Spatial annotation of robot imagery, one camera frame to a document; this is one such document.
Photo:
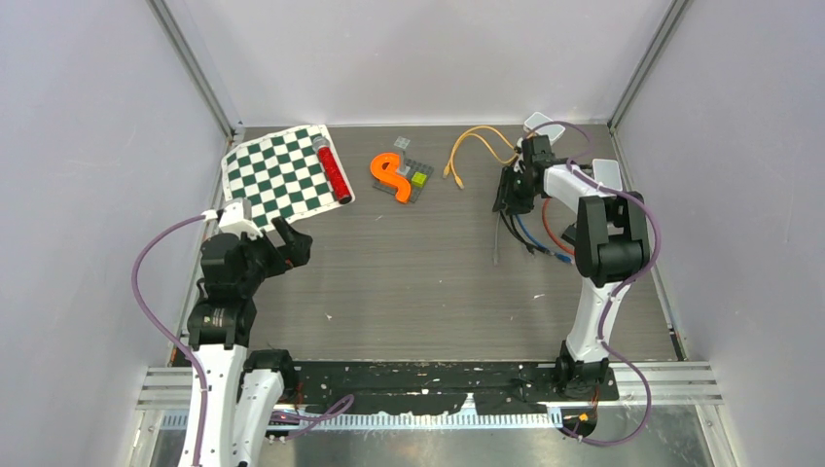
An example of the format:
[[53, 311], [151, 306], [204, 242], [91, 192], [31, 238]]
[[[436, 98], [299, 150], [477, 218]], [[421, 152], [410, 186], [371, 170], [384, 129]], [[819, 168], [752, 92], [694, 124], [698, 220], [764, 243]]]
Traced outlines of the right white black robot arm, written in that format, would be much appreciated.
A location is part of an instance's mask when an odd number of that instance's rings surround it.
[[493, 212], [508, 225], [529, 213], [537, 197], [571, 209], [575, 223], [563, 237], [583, 286], [573, 328], [550, 377], [562, 398], [589, 396], [608, 380], [606, 344], [631, 280], [649, 264], [651, 247], [643, 198], [624, 189], [616, 161], [580, 167], [556, 157], [546, 135], [523, 139], [499, 179]]

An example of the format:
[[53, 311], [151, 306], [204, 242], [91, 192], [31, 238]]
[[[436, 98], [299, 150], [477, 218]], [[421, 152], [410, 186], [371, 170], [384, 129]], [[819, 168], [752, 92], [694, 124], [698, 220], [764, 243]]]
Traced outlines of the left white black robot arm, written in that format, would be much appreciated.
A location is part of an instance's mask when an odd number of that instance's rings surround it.
[[201, 245], [202, 294], [188, 318], [193, 392], [181, 466], [254, 466], [275, 403], [299, 387], [285, 349], [252, 351], [254, 295], [268, 278], [304, 266], [313, 239], [273, 220], [265, 233], [217, 233]]

